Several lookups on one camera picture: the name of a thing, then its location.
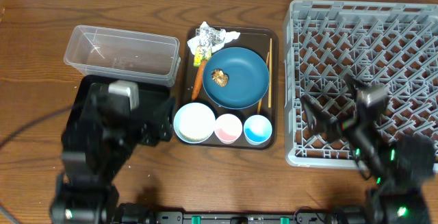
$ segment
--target aluminum foil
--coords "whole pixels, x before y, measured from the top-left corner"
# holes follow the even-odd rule
[[[193,55],[196,53],[197,46],[211,47],[211,52],[223,48],[225,43],[231,42],[239,38],[239,32],[226,32],[225,29],[217,30],[208,26],[207,22],[203,22],[201,26],[196,29],[196,36],[187,41],[190,51]]]

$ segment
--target clear plastic container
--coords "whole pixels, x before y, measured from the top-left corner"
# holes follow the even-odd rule
[[[173,86],[179,41],[170,36],[78,25],[64,62],[84,75]]]

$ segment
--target dish rack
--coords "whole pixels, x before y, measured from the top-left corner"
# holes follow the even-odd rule
[[[299,99],[309,95],[332,119],[351,113],[347,74],[386,85],[391,100],[376,122],[386,141],[427,136],[438,156],[438,5],[295,0],[283,31],[289,164],[356,168],[346,140],[309,135]]]

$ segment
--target food scrap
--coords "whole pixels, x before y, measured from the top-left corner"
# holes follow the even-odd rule
[[[194,55],[193,66],[200,66],[204,60],[211,58],[211,47],[198,46]]]
[[[194,87],[192,92],[192,101],[198,98],[199,91],[201,91],[201,87],[203,85],[203,73],[206,63],[207,63],[206,60],[202,61],[201,65],[199,66],[198,72],[196,73],[196,78],[194,80]]]
[[[228,84],[229,78],[221,69],[214,69],[213,73],[211,73],[211,79],[220,87],[225,87]]]

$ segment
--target cable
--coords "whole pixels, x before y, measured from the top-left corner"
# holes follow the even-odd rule
[[[14,139],[16,136],[18,136],[20,133],[22,133],[23,131],[29,129],[30,127],[33,127],[34,125],[37,125],[45,120],[51,119],[53,117],[56,117],[60,114],[63,114],[64,112],[67,112],[69,110],[74,110],[78,107],[81,107],[82,105],[80,104],[75,104],[73,106],[69,106],[67,108],[62,108],[60,110],[56,110],[46,116],[40,117],[38,119],[34,119],[30,122],[28,122],[26,125],[18,128],[17,130],[15,130],[15,132],[12,132],[8,137],[6,137],[5,139],[3,139],[0,143],[0,149],[3,148],[3,146],[5,146],[8,142],[10,142],[12,139]]]
[[[368,173],[368,175],[365,174],[365,171],[363,170],[363,168],[361,166],[359,166],[359,161],[362,160],[361,155],[360,156],[356,156],[355,153],[353,152],[352,148],[350,147],[350,153],[353,156],[353,160],[355,161],[355,164],[357,166],[357,169],[359,170],[359,173],[361,174],[362,178],[367,181],[369,179],[371,179],[372,174]]]
[[[51,119],[51,118],[53,118],[53,117],[56,117],[56,116],[58,116],[58,115],[60,115],[60,114],[63,114],[63,113],[65,113],[65,112],[67,112],[67,111],[69,111],[69,110],[74,110],[74,109],[76,109],[76,108],[78,108],[78,107],[81,107],[82,106],[82,104],[80,103],[78,103],[78,104],[75,104],[75,105],[73,105],[73,106],[69,106],[69,107],[67,107],[67,108],[62,108],[62,109],[60,109],[60,110],[56,110],[56,111],[54,111],[54,112],[52,112],[52,113],[50,113],[50,114],[48,114],[48,115],[45,115],[45,116],[43,116],[43,117],[40,117],[40,118],[38,118],[38,119],[34,119],[33,121],[30,121],[30,122],[28,122],[26,125],[24,125],[24,126],[22,126],[22,127],[20,127],[20,128],[18,128],[17,130],[15,130],[14,132],[12,132],[11,134],[9,134],[9,136],[7,136],[5,139],[3,139],[1,142],[0,142],[0,150],[7,144],[7,143],[9,143],[10,141],[12,141],[12,139],[14,139],[16,136],[18,136],[20,133],[22,133],[23,131],[25,131],[25,130],[27,130],[27,129],[29,129],[30,127],[33,127],[34,125],[37,125],[37,124],[39,124],[39,123],[41,123],[41,122],[43,122],[43,121],[46,121],[46,120],[48,120],[48,119]],[[10,222],[12,222],[12,223],[14,223],[14,224],[19,224],[20,222],[19,221],[17,221],[15,218],[14,218],[14,216],[12,216],[5,208],[3,208],[1,205],[0,205],[0,212],[10,221]]]
[[[13,224],[20,224],[14,216],[12,216],[2,205],[0,205],[0,212]]]
[[[316,210],[314,210],[312,207],[309,207],[309,206],[303,206],[303,207],[300,207],[297,211],[295,211],[295,213],[294,213],[294,221],[297,221],[297,220],[296,220],[296,215],[297,215],[297,214],[298,214],[303,208],[308,208],[308,209],[310,209],[310,210],[316,215],[316,217],[317,217],[322,223],[326,223],[326,219],[321,218],[321,216],[316,212]]]

